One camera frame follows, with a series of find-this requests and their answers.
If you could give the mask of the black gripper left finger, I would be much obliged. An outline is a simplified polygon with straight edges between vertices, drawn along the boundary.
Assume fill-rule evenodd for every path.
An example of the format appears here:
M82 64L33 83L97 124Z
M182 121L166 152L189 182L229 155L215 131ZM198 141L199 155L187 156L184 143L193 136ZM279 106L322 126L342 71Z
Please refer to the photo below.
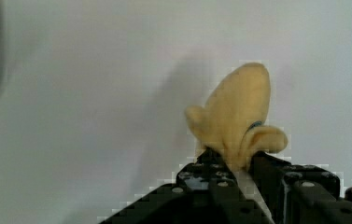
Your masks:
M207 149L164 184L100 224L272 224L246 198L221 156Z

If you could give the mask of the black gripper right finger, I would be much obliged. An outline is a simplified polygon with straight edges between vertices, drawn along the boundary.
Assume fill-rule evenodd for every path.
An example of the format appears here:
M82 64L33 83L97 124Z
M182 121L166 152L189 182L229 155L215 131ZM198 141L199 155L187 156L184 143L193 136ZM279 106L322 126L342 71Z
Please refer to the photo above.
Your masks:
M258 152L249 174L275 224L352 224L352 188L341 196L340 178L332 172Z

